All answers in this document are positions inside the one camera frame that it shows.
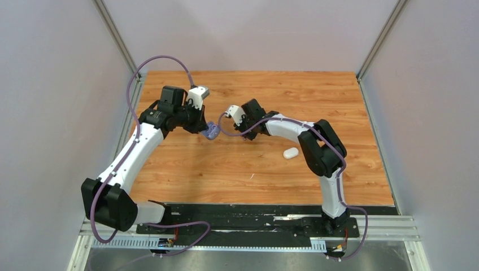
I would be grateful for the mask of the blue-grey earbud case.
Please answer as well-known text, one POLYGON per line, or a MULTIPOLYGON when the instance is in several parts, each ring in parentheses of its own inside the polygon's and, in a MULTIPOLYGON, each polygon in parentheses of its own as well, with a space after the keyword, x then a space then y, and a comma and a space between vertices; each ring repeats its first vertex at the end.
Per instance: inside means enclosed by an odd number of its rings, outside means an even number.
POLYGON ((213 121, 207 123, 207 129, 201 131, 201 134, 210 141, 213 141, 221 133, 221 129, 213 121))

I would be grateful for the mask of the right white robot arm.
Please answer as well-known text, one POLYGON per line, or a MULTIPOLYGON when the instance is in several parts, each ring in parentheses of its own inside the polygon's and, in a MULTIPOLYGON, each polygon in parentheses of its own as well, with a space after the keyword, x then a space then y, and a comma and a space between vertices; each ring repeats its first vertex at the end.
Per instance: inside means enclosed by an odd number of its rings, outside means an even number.
POLYGON ((258 134, 288 139, 300 145, 310 171, 318 176, 323 195, 323 229, 332 236, 345 228, 349 213, 344 201, 343 171, 347 151, 330 123, 291 119, 277 111, 266 112, 256 99, 226 110, 235 130, 253 140, 258 134))

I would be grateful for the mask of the white earbud charging case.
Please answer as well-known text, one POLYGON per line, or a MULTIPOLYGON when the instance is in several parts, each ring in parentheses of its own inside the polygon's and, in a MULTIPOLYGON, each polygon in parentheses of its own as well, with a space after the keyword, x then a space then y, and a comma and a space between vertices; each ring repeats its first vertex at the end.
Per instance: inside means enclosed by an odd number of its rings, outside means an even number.
POLYGON ((283 152, 283 157, 287 160, 295 158, 299 155, 299 150, 296 147, 291 147, 283 152))

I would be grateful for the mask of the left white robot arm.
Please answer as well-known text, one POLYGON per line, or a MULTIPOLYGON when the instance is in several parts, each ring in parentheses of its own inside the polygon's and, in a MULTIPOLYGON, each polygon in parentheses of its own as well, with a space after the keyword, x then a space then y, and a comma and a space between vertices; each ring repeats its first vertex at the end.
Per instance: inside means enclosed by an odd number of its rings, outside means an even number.
POLYGON ((81 185, 86 217, 118 231, 151 223, 159 233, 172 229, 171 209, 149 200, 136 203, 129 195, 140 170, 153 151, 175 128, 198 134, 208 129, 204 100, 210 91, 194 86, 189 91, 164 86, 160 98, 139 116, 130 139, 115 160, 97 178, 81 185))

